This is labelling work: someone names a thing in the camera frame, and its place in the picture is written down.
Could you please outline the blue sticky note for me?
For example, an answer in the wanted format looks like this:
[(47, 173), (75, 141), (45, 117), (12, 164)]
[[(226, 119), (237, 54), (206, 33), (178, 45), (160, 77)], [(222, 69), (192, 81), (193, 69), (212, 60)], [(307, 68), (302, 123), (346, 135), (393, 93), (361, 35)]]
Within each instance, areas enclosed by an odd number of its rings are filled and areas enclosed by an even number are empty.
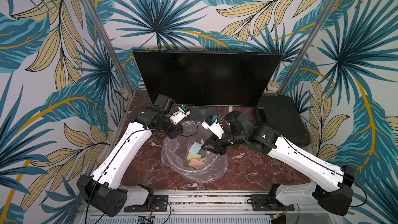
[(193, 154), (193, 155), (198, 155), (200, 150), (202, 148), (202, 144), (200, 143), (193, 143), (192, 146), (189, 149), (189, 153)]

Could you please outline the yellow sticky note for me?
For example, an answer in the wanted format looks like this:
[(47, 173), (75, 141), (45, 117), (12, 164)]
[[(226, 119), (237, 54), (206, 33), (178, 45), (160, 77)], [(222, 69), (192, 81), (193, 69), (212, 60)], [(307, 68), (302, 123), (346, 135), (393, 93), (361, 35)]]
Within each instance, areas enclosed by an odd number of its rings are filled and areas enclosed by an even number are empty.
[(193, 153), (190, 153), (190, 152), (189, 152), (188, 155), (187, 155), (186, 160), (187, 160), (188, 162), (191, 162), (193, 159), (201, 160), (201, 159), (202, 159), (202, 156), (199, 155), (199, 154), (193, 154)]

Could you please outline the pink sticky note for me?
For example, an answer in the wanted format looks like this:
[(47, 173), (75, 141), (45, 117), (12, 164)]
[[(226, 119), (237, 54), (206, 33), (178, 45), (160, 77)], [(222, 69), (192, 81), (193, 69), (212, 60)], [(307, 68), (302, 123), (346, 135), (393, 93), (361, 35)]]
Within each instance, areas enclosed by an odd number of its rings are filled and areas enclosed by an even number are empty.
[(202, 168), (205, 167), (205, 162), (202, 162), (202, 161), (200, 161), (200, 160), (193, 159), (193, 160), (188, 164), (188, 166), (191, 167), (191, 168), (194, 168), (194, 169), (196, 169), (196, 170), (200, 170), (200, 169), (202, 169)]

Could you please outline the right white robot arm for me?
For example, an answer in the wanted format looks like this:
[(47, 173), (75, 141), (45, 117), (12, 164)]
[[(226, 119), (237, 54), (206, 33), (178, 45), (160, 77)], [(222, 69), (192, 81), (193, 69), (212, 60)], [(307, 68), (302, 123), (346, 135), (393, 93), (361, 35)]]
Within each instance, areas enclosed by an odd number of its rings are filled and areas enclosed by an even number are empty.
[(203, 128), (212, 135), (202, 149), (225, 155), (229, 147), (245, 145), (250, 150), (277, 159), (311, 179), (301, 185), (272, 187), (269, 197), (283, 206), (317, 203), (324, 210), (345, 216), (352, 207), (355, 170), (326, 162), (287, 140), (275, 127), (267, 123), (253, 126), (245, 114), (233, 111), (225, 117), (226, 125), (217, 116), (209, 115)]

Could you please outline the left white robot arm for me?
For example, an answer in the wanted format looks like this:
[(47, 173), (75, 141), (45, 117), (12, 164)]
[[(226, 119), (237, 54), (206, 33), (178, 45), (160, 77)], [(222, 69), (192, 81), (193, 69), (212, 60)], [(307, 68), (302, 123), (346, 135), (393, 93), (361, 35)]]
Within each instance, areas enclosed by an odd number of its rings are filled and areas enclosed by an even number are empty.
[(77, 187), (88, 206), (114, 217), (124, 207), (150, 201), (150, 189), (144, 186), (126, 189), (121, 186), (121, 181), (140, 148), (154, 133), (165, 133), (171, 139), (183, 133), (180, 122), (190, 115), (190, 108), (184, 104), (171, 113), (174, 104), (170, 97), (161, 94), (149, 107), (136, 110), (108, 157), (90, 175), (78, 179)]

